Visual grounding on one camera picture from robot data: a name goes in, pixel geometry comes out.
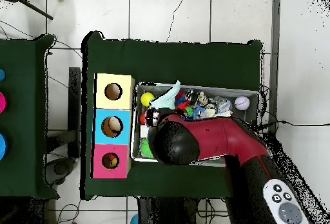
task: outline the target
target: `green ball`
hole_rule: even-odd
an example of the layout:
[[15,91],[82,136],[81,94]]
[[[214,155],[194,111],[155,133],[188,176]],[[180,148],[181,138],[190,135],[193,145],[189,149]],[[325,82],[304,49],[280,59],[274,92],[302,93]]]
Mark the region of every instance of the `green ball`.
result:
[[193,107],[192,106],[186,107],[186,112],[189,117],[192,117],[193,116]]
[[148,143],[148,140],[146,138],[143,138],[141,140],[141,148],[140,148],[140,152],[141,152],[141,155],[143,157],[147,157],[147,158],[153,158],[153,155],[150,151],[150,148],[149,148],[149,143]]

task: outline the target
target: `circular hole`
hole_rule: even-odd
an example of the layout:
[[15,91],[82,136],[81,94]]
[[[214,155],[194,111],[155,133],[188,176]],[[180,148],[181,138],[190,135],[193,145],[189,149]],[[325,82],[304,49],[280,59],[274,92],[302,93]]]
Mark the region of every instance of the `circular hole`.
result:
[[117,137],[122,131],[122,122],[117,116],[106,117],[102,124],[101,130],[107,137]]
[[122,88],[117,83],[110,83],[104,89],[107,99],[118,100],[122,95]]
[[102,157],[102,164],[107,169],[114,169],[119,164],[119,158],[115,153],[106,153]]

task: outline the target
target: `green table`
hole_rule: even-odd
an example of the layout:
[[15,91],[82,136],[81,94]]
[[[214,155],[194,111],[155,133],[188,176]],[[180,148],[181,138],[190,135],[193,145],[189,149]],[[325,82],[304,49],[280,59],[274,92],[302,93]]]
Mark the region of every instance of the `green table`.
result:
[[56,198],[44,180],[46,88],[44,60],[53,35],[33,41],[0,40],[0,68],[6,73],[0,91],[7,108],[0,132],[8,150],[0,161],[0,196]]
[[223,167],[162,165],[132,162],[127,179],[91,179],[93,74],[131,75],[149,81],[216,88],[259,90],[261,42],[192,44],[107,41],[90,32],[82,42],[82,173],[81,196],[172,196],[218,198],[231,196]]

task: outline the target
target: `pink ball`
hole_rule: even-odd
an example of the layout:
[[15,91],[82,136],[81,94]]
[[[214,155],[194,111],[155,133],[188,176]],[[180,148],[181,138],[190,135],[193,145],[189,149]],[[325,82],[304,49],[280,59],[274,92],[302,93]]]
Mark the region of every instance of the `pink ball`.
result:
[[0,92],[0,113],[2,113],[7,105],[6,97],[3,95],[3,93]]

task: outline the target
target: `blue toy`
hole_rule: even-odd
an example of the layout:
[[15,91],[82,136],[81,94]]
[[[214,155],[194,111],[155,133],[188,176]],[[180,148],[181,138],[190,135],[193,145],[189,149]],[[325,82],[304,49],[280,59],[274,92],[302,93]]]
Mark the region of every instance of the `blue toy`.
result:
[[0,160],[3,158],[7,150],[7,141],[5,136],[0,133]]
[[201,114],[205,112],[205,109],[203,107],[200,106],[196,106],[195,109],[193,110],[193,119],[199,119]]
[[184,101],[186,101],[186,98],[185,97],[179,97],[179,98],[175,99],[175,106],[180,105]]
[[138,214],[134,215],[131,219],[131,224],[139,224]]
[[5,74],[5,71],[0,69],[0,81],[2,81],[3,79],[5,79],[6,77],[6,74]]

